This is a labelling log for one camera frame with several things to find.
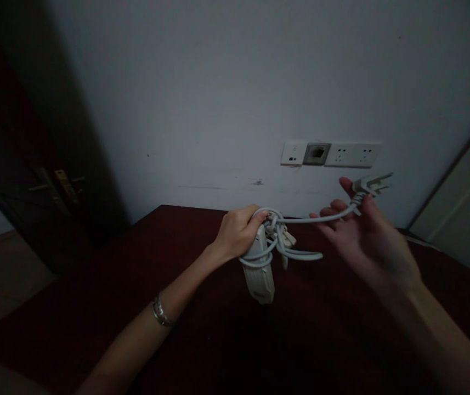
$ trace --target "white cable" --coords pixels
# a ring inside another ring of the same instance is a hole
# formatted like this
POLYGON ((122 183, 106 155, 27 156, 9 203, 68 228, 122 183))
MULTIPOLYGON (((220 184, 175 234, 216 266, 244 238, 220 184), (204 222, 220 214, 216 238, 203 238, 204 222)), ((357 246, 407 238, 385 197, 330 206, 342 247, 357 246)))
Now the white cable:
POLYGON ((317 259, 322 258, 322 253, 321 252, 309 252, 309 251, 298 251, 298 250, 292 250, 287 248, 284 245, 284 224, 286 223, 317 223, 317 222, 328 222, 328 221, 334 221, 336 219, 343 218, 353 212, 358 206, 361 205, 363 198, 367 195, 367 192, 360 191, 357 192, 354 196, 354 198, 351 200, 350 205, 346 208, 346 210, 340 212, 339 214, 331 215, 331 216, 326 216, 326 217, 318 217, 318 218, 296 218, 296 219, 286 219, 282 215, 282 213, 279 210, 276 210, 272 207, 262 207, 259 208, 253 216, 261 211, 267 210, 268 211, 268 217, 264 221, 264 228, 266 230, 266 234, 272 234, 276 233, 277 237, 275 240, 270 240, 267 239, 268 242, 268 248, 260 253, 253 254, 253 255, 248 255, 245 254, 241 257, 239 257, 239 261, 242 262, 242 264, 252 267, 252 268, 262 268, 267 266, 271 260, 273 259, 273 255, 271 252, 273 249, 276 247, 277 251, 291 259, 296 259, 298 261, 316 261, 317 259), (266 260, 264 262, 259 262, 259 263, 254 263, 250 261, 255 261, 256 259, 260 259, 262 257, 266 257, 266 260))

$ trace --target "silver bracelet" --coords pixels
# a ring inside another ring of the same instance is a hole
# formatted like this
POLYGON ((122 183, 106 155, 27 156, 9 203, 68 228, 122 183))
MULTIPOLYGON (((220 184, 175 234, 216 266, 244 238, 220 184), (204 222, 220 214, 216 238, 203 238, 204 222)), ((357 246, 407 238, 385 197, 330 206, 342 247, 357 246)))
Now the silver bracelet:
POLYGON ((162 302, 161 302, 162 292, 158 294, 152 301, 152 314, 158 323, 162 326, 170 328, 174 325, 163 312, 162 302))

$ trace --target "white power strip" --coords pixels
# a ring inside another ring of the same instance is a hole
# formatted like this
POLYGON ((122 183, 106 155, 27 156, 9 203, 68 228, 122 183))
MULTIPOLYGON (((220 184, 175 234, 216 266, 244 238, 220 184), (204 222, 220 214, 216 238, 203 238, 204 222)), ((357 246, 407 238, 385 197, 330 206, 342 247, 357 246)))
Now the white power strip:
POLYGON ((390 186, 384 180, 391 176, 392 173, 389 173, 379 177, 363 177, 355 181, 353 183, 355 196, 351 200, 350 205, 343 212, 332 216, 286 219, 280 211, 271 207, 263 207, 255 211, 253 215, 267 210, 268 218, 258 228, 257 236, 251 248, 243 256, 239 257, 244 267, 244 275, 246 276, 250 295, 260 304, 273 302, 275 284, 273 283, 273 273, 271 272, 271 260, 273 259, 271 252, 274 248, 277 248, 277 251, 282 255, 284 269, 287 269, 288 258, 298 261, 315 261, 322 258, 322 253, 320 252, 292 250, 290 247, 295 244, 295 238, 287 232, 286 223, 328 222, 343 218, 359 207, 367 194, 372 194, 373 196, 381 194, 382 189, 390 186))
MULTIPOLYGON (((257 255, 264 252, 268 248, 266 241, 266 231, 264 225, 258 228, 257 236, 253 241, 253 245, 248 250, 248 254, 257 255)), ((266 257, 254 259, 251 261, 253 264, 262 264, 266 262, 266 257)), ((247 287, 250 295, 255 298, 260 304, 267 304, 273 301, 275 295, 275 284, 273 283, 273 272, 271 271, 271 264, 267 263, 263 267, 250 267, 244 265, 244 275, 246 276, 247 287)))

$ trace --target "dark red table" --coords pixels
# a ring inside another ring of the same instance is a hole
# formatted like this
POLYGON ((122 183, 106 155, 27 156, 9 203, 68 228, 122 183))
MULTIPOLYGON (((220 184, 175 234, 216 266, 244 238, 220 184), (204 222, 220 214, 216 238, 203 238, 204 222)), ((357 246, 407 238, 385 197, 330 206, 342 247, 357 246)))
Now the dark red table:
MULTIPOLYGON (((120 330, 214 240, 225 213, 160 206, 93 261, 0 321, 0 363, 70 393, 120 330)), ((309 225, 316 262, 275 257, 275 301, 251 299, 238 261, 199 288, 132 393, 417 393, 434 381, 363 282, 309 225)), ((470 270, 412 246, 423 280, 470 337, 470 270)))

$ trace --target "wall outlet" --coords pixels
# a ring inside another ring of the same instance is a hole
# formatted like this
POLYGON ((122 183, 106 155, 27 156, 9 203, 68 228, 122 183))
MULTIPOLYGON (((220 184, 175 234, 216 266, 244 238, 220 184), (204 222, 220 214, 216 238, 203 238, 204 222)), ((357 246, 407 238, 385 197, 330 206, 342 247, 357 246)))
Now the wall outlet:
POLYGON ((286 166, 302 166, 307 145, 308 143, 300 141, 285 142, 280 164, 286 166))
POLYGON ((329 143, 309 143, 304 154, 303 165, 322 166, 330 151, 329 143))
POLYGON ((375 162, 381 143, 334 143, 325 166, 370 168, 375 162))

